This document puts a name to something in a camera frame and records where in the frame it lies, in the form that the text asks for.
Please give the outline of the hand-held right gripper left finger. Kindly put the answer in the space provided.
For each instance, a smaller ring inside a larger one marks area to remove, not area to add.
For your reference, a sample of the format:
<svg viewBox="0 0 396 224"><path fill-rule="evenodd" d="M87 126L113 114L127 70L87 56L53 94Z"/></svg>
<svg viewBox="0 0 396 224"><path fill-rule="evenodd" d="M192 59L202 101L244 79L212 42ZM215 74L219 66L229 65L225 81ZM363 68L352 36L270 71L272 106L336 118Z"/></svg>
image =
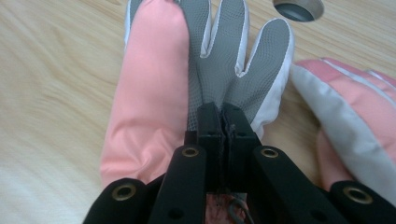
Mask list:
<svg viewBox="0 0 396 224"><path fill-rule="evenodd" d="M197 108L197 127L185 132L184 143L197 145L205 150L205 189L207 192L218 191L222 176L220 152L223 145L223 133L219 110L214 103L204 104Z"/></svg>

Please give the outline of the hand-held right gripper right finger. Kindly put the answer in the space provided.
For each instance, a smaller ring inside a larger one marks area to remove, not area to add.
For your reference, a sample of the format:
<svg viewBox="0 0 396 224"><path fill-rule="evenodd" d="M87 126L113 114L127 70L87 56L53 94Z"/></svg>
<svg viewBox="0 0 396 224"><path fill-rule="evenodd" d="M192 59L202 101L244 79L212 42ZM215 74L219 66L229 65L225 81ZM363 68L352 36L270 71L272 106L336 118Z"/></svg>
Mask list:
<svg viewBox="0 0 396 224"><path fill-rule="evenodd" d="M225 104L222 117L227 152L225 183L232 192L247 192L250 157L260 140L241 108Z"/></svg>

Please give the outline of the round grey table grommet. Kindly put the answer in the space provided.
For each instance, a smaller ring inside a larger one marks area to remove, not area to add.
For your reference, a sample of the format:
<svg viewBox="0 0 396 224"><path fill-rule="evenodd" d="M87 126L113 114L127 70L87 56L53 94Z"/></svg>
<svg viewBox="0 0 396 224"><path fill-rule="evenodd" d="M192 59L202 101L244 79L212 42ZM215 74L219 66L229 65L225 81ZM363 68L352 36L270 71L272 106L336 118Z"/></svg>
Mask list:
<svg viewBox="0 0 396 224"><path fill-rule="evenodd" d="M283 17L298 22L311 22L324 14L322 0L273 0L273 6Z"/></svg>

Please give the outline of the pink glove grey palm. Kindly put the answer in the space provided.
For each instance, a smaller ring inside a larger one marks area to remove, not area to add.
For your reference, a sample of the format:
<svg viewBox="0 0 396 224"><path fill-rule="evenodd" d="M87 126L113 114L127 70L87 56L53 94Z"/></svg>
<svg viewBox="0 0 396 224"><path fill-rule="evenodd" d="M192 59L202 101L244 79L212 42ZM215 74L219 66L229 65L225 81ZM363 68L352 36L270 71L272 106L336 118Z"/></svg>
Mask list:
<svg viewBox="0 0 396 224"><path fill-rule="evenodd" d="M106 131L103 186L162 175L200 105L240 107L262 136L276 119L294 52L283 19L248 43L245 0L129 0L125 54Z"/></svg>

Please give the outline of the pink padded glove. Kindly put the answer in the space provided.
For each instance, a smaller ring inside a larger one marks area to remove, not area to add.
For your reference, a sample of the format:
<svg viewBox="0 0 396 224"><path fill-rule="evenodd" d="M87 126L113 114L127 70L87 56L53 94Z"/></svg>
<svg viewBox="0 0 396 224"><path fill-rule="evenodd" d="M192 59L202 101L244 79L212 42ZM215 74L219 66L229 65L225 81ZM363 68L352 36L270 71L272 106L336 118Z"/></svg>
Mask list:
<svg viewBox="0 0 396 224"><path fill-rule="evenodd" d="M357 180L396 206L396 78L322 58L294 64L291 80L320 123L322 186Z"/></svg>

